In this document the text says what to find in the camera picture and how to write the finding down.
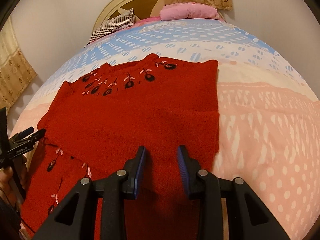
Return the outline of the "person's left hand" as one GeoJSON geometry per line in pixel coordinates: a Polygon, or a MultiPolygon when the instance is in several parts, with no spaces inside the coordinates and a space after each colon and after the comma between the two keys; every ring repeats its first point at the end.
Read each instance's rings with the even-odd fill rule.
{"type": "MultiPolygon", "coordinates": [[[[14,159],[15,169],[20,179],[22,187],[25,189],[25,185],[28,180],[28,171],[26,166],[27,158],[24,155],[20,155],[18,158],[14,159]]],[[[17,198],[13,189],[11,188],[9,181],[13,176],[13,170],[10,166],[1,169],[1,198],[12,206],[15,205],[17,198]]]]}

